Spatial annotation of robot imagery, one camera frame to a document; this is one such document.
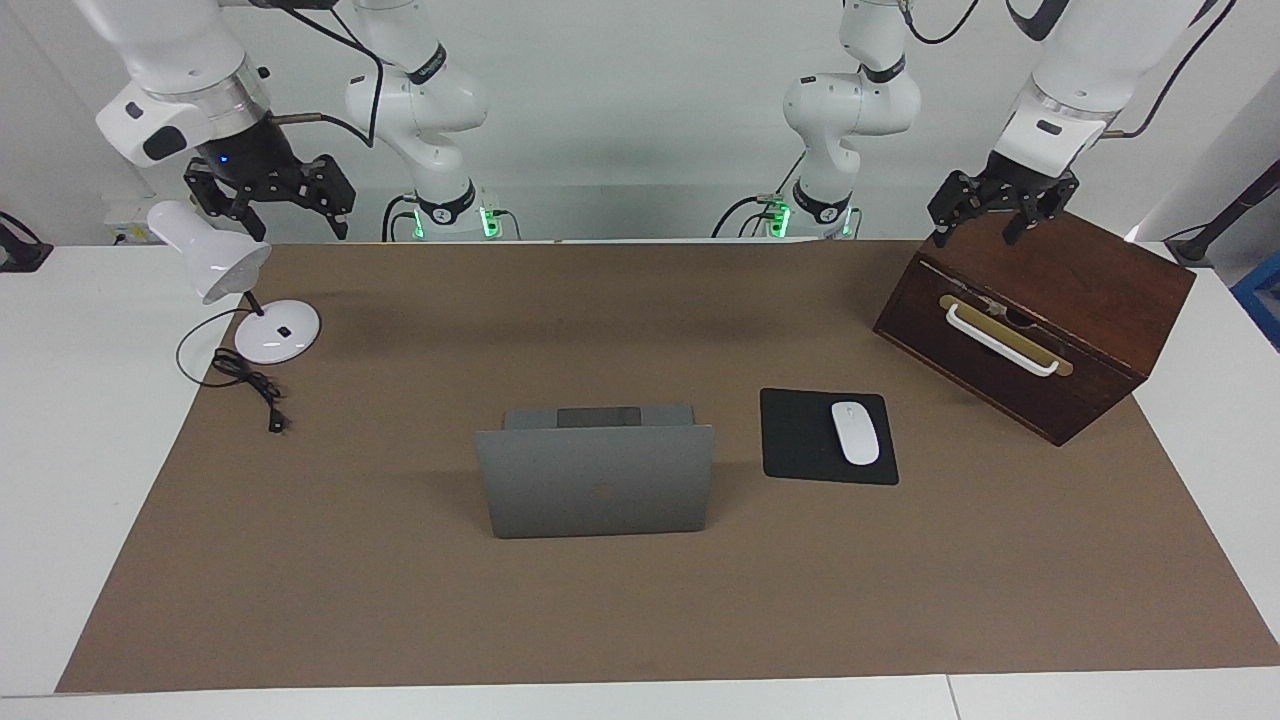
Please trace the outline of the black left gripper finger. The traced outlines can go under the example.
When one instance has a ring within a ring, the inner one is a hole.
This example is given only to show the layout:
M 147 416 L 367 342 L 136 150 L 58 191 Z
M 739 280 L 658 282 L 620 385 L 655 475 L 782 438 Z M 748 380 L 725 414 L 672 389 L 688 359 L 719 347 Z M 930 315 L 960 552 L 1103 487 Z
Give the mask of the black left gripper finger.
M 1065 209 L 1078 186 L 1078 178 L 1060 178 L 1043 190 L 1011 190 L 1012 219 L 1004 229 L 1004 242 L 1014 246 L 1028 231 L 1055 219 Z
M 988 211 L 989 196 L 989 178 L 951 172 L 927 204 L 927 211 L 934 224 L 929 236 L 931 242 L 937 249 L 943 249 L 956 228 Z

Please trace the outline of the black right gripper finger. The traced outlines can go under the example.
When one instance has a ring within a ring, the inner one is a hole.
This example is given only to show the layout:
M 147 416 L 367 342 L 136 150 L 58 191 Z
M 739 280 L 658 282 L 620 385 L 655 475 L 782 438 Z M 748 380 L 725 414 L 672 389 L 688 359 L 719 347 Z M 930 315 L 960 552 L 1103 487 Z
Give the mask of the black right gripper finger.
M 324 217 L 337 241 L 349 232 L 347 217 L 355 209 L 356 190 L 333 155 L 300 164 L 298 200 L 302 208 Z
M 257 160 L 189 160 L 183 178 L 206 215 L 229 218 L 255 241 L 265 241 L 266 225 L 251 204 L 262 197 L 270 173 Z

